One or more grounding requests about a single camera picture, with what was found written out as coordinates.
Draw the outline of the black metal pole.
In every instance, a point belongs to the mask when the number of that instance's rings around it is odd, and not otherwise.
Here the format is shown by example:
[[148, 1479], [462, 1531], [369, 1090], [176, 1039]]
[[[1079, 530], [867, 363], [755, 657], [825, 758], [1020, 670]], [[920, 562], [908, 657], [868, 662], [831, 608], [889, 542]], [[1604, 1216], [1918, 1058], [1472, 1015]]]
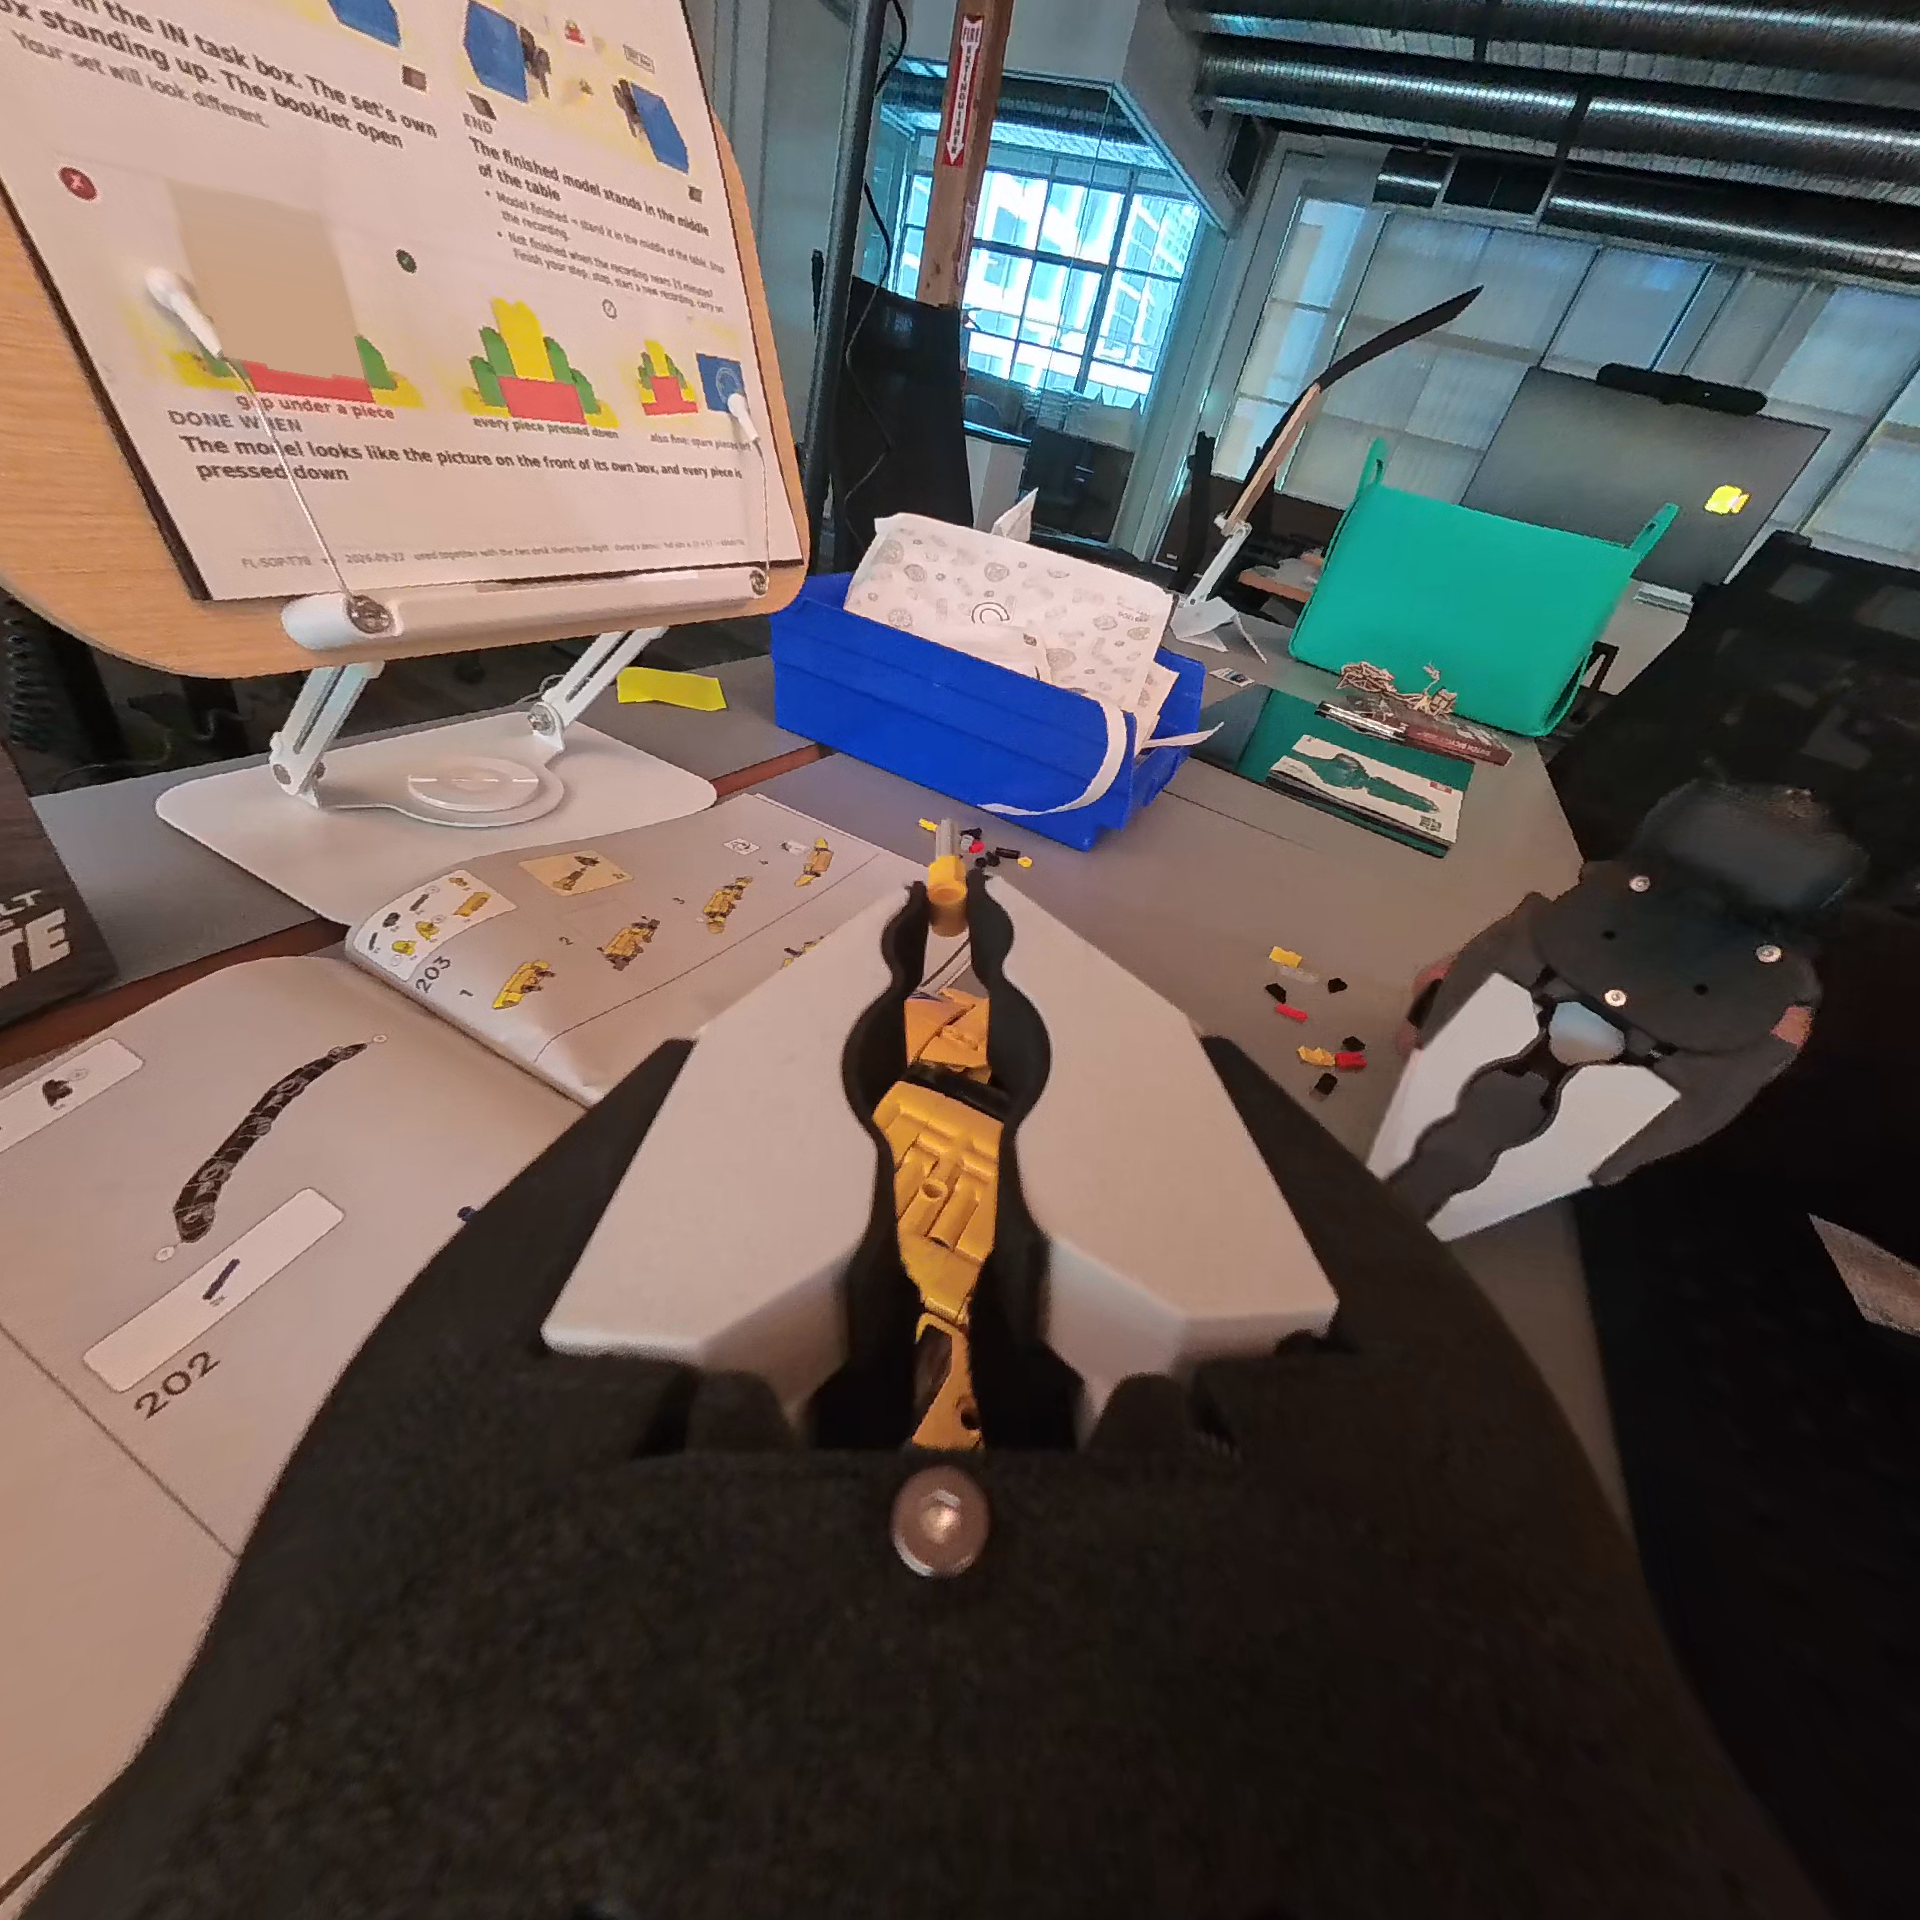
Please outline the black metal pole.
[[812, 569], [825, 569], [828, 562], [823, 526], [831, 489], [833, 408], [845, 362], [849, 282], [868, 182], [879, 67], [887, 35], [893, 35], [896, 49], [902, 51], [905, 32], [905, 11], [901, 6], [852, 2], [847, 69], [837, 118], [823, 274], [819, 299], [813, 303], [813, 355], [807, 381], [804, 448], [799, 459]]

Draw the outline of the patterned white paper bag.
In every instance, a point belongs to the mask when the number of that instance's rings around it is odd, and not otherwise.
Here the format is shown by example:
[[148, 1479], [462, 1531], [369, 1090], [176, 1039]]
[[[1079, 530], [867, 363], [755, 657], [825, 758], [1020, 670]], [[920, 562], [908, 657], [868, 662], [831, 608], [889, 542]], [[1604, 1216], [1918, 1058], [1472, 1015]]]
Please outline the patterned white paper bag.
[[1172, 597], [1115, 568], [919, 515], [879, 519], [845, 610], [1051, 688], [1079, 690], [1153, 731], [1169, 673], [1157, 664]]

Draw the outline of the teal plastic bin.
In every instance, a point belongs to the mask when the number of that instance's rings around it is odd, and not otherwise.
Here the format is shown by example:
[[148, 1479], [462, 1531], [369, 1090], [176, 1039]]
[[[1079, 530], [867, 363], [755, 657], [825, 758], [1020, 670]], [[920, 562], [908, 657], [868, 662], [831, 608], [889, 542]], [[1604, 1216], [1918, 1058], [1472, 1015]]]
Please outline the teal plastic bin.
[[1331, 674], [1368, 664], [1395, 681], [1436, 680], [1463, 719], [1547, 736], [1678, 505], [1616, 544], [1395, 489], [1385, 465], [1376, 439], [1288, 654]]

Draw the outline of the open instruction booklet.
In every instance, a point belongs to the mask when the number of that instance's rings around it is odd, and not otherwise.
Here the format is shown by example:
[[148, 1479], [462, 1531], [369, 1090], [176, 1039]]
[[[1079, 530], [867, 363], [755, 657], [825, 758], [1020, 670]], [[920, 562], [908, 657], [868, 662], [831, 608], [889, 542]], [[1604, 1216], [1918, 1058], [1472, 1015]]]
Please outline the open instruction booklet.
[[414, 1274], [662, 1040], [917, 869], [740, 793], [485, 856], [4, 1088], [1, 1867], [153, 1727]]

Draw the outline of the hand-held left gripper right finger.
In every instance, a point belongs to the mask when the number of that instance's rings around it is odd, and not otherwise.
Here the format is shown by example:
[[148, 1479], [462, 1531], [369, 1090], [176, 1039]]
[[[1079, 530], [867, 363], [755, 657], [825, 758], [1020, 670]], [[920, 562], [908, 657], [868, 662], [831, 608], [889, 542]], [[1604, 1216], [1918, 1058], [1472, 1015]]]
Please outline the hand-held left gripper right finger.
[[1044, 1345], [1115, 1385], [1324, 1336], [1336, 1297], [1193, 1022], [1004, 878], [988, 896], [1048, 1050], [1014, 1129], [1046, 1242]]

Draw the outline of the wooden desk lamp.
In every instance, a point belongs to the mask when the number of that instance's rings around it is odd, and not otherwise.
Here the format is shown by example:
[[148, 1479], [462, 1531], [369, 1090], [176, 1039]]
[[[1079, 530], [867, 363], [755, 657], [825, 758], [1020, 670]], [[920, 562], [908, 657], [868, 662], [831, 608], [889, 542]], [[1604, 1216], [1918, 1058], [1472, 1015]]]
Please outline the wooden desk lamp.
[[1183, 592], [1174, 603], [1167, 619], [1167, 638], [1172, 641], [1203, 641], [1216, 626], [1231, 617], [1233, 608], [1216, 597], [1216, 587], [1220, 587], [1222, 578], [1237, 569], [1239, 554], [1246, 547], [1253, 533], [1253, 512], [1256, 499], [1275, 489], [1283, 467], [1287, 465], [1291, 450], [1295, 450], [1297, 439], [1304, 435], [1307, 425], [1317, 418], [1326, 394], [1344, 378], [1366, 369], [1377, 358], [1385, 358], [1392, 350], [1404, 345], [1412, 345], [1424, 337], [1432, 334], [1436, 330], [1453, 323], [1460, 318], [1472, 303], [1481, 295], [1481, 287], [1475, 287], [1451, 299], [1444, 299], [1425, 312], [1377, 331], [1368, 344], [1353, 347], [1336, 358], [1324, 373], [1302, 392], [1295, 402], [1288, 405], [1284, 418], [1264, 443], [1255, 467], [1251, 469], [1246, 482], [1241, 486], [1233, 504], [1216, 518], [1214, 528], [1220, 535], [1219, 550], [1212, 562], [1197, 575], [1195, 585]]

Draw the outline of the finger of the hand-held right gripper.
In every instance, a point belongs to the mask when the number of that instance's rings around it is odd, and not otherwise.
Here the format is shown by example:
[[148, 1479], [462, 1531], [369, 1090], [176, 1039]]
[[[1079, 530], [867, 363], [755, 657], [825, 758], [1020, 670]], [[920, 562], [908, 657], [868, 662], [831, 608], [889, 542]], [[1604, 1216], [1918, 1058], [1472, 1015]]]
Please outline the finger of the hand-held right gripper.
[[1542, 1093], [1511, 1090], [1503, 1070], [1545, 1039], [1552, 1005], [1511, 977], [1484, 979], [1412, 1050], [1377, 1126], [1366, 1169], [1377, 1179], [1550, 1179]]
[[1625, 1026], [1581, 1001], [1552, 1001], [1542, 1042], [1503, 1070], [1511, 1090], [1542, 1093], [1550, 1179], [1428, 1179], [1428, 1226], [1456, 1242], [1596, 1186], [1599, 1166], [1639, 1138], [1678, 1093], [1625, 1058]]

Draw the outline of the brown narrow box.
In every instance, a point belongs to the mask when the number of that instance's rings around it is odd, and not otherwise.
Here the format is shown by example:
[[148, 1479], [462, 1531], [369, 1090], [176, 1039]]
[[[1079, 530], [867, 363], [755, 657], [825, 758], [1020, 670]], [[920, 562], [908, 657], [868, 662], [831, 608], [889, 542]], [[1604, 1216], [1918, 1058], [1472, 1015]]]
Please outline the brown narrow box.
[[1513, 758], [1499, 735], [1485, 728], [1453, 715], [1395, 704], [1360, 688], [1348, 688], [1335, 699], [1321, 702], [1317, 714], [1344, 730], [1398, 741], [1412, 751], [1453, 761], [1507, 767]]

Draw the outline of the white folding stand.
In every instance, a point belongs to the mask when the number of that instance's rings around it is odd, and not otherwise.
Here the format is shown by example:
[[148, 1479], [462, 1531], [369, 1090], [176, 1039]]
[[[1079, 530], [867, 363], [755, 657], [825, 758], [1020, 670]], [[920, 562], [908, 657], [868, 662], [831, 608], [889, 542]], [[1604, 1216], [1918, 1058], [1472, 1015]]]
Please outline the white folding stand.
[[483, 856], [691, 817], [712, 806], [708, 779], [583, 720], [661, 635], [597, 635], [527, 704], [347, 745], [345, 720], [382, 664], [320, 665], [265, 765], [184, 779], [158, 817], [324, 921], [358, 921], [407, 881]]

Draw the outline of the grey wall screen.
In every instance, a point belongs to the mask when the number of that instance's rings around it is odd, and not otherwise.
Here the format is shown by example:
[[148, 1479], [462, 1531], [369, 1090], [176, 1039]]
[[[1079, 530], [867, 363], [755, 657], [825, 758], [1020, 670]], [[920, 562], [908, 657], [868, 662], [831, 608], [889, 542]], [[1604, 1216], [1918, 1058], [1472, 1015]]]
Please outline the grey wall screen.
[[1691, 594], [1741, 568], [1825, 439], [1817, 423], [1733, 416], [1531, 369], [1460, 504], [1616, 544], [1672, 505], [1637, 581]]

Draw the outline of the blue plastic bin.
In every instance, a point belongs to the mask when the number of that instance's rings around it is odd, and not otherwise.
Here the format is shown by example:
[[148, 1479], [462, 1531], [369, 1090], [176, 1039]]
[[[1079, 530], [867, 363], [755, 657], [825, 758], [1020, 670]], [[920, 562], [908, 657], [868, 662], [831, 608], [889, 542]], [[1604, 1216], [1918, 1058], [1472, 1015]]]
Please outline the blue plastic bin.
[[1132, 714], [845, 610], [849, 576], [808, 578], [773, 616], [782, 730], [1088, 854], [1123, 833], [1200, 741], [1206, 670], [1160, 651], [1153, 731]]

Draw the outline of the silver air duct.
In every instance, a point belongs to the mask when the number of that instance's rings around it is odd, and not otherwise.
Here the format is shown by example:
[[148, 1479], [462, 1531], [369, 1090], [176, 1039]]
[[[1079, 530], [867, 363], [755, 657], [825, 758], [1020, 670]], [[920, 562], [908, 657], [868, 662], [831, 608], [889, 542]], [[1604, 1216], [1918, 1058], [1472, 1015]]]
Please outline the silver air duct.
[[1910, 254], [1918, 7], [1790, 2], [1169, 6], [1193, 98], [1287, 130], [1535, 176], [1565, 232], [1740, 234]]

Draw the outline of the grey desk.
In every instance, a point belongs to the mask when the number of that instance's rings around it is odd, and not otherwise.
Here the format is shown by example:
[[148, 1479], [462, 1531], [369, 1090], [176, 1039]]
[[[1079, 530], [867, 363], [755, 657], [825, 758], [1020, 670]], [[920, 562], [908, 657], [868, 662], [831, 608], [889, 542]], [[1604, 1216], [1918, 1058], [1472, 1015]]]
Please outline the grey desk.
[[[167, 825], [155, 806], [180, 782], [150, 776], [36, 802], [87, 904], [103, 911], [128, 983], [158, 997], [119, 1017], [105, 1015], [105, 999], [83, 1001], [76, 1015], [99, 1029], [71, 1042], [27, 1040], [27, 1063], [4, 1073], [4, 1088], [211, 975], [303, 958], [240, 957], [312, 912]], [[1561, 894], [1576, 875], [1575, 837], [1534, 745], [1517, 744], [1503, 768], [1476, 771], [1463, 809], [1460, 846], [1430, 857], [1189, 761], [1133, 825], [1091, 854], [1032, 846], [1008, 827], [998, 840], [1038, 863], [1016, 878], [1027, 896], [1203, 1031], [1237, 1040], [1297, 1101], [1309, 1101], [1309, 1083], [1264, 999], [1267, 951], [1301, 944], [1353, 975], [1371, 1065], [1317, 1111], [1363, 1152], [1398, 1074], [1395, 1034], [1415, 975], [1525, 894]], [[337, 951], [340, 937], [321, 933], [308, 957]], [[23, 1913], [79, 1824], [4, 1887], [4, 1917]]]

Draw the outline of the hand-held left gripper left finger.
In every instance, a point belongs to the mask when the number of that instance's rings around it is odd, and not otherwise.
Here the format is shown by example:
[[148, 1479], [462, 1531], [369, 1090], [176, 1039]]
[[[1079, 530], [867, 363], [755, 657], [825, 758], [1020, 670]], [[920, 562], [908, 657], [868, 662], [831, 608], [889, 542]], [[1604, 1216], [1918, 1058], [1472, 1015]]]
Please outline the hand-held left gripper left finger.
[[893, 986], [879, 935], [905, 901], [893, 887], [699, 1031], [544, 1319], [551, 1351], [740, 1373], [783, 1407], [845, 1363], [878, 1147], [844, 1055]]

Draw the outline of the wooden instruction board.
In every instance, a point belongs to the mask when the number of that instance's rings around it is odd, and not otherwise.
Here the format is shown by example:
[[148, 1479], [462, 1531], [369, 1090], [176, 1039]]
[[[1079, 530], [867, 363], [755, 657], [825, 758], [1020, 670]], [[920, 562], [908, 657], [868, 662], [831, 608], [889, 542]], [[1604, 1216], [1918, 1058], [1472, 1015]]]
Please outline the wooden instruction board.
[[4, 591], [260, 677], [782, 608], [684, 6], [7, 2]]

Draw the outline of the yellow and black loose bricks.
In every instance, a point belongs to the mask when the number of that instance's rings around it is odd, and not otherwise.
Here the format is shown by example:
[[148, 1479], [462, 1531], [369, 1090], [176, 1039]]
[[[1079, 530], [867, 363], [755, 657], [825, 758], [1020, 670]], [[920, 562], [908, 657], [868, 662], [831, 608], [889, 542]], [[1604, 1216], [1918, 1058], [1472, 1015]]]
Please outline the yellow and black loose bricks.
[[1297, 949], [1270, 944], [1264, 999], [1273, 1022], [1287, 1029], [1315, 1098], [1327, 1098], [1333, 1087], [1366, 1073], [1374, 1050], [1363, 1026], [1353, 975], [1326, 968]]

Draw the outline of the dark toy car box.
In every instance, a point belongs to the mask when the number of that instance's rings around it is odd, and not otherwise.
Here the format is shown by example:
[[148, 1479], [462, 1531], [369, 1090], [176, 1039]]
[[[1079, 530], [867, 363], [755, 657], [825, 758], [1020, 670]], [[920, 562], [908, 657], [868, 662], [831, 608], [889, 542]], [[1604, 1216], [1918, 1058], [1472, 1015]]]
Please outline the dark toy car box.
[[1, 753], [1, 1026], [115, 979], [111, 951]]

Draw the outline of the yellow brick toy car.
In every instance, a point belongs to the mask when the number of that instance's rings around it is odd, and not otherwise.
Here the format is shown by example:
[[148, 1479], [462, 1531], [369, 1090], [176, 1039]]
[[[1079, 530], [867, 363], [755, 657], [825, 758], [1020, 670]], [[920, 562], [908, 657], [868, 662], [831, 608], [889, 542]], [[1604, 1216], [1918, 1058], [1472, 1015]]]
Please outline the yellow brick toy car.
[[996, 1234], [1009, 1096], [989, 1067], [989, 1005], [943, 987], [902, 1008], [905, 1073], [873, 1121], [893, 1157], [896, 1242], [919, 1294], [911, 1446], [973, 1451], [969, 1311]]

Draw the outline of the wooden post red label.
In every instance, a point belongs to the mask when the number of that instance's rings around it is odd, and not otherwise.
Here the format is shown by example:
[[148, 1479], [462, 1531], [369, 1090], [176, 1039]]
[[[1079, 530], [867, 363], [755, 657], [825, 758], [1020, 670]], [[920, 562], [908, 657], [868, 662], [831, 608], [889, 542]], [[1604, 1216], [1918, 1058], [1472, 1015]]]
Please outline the wooden post red label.
[[920, 304], [940, 310], [963, 304], [1012, 16], [1014, 2], [958, 2], [953, 9], [942, 123], [919, 254], [917, 299]]

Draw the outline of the teal printed booklet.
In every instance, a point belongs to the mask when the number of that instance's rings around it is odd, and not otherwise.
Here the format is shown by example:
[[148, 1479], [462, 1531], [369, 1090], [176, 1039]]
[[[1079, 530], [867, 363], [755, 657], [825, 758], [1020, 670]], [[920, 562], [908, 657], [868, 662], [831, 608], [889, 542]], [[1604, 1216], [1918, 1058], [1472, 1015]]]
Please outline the teal printed booklet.
[[1453, 851], [1472, 785], [1464, 761], [1335, 728], [1302, 731], [1267, 767], [1264, 785], [1351, 825], [1432, 857]]

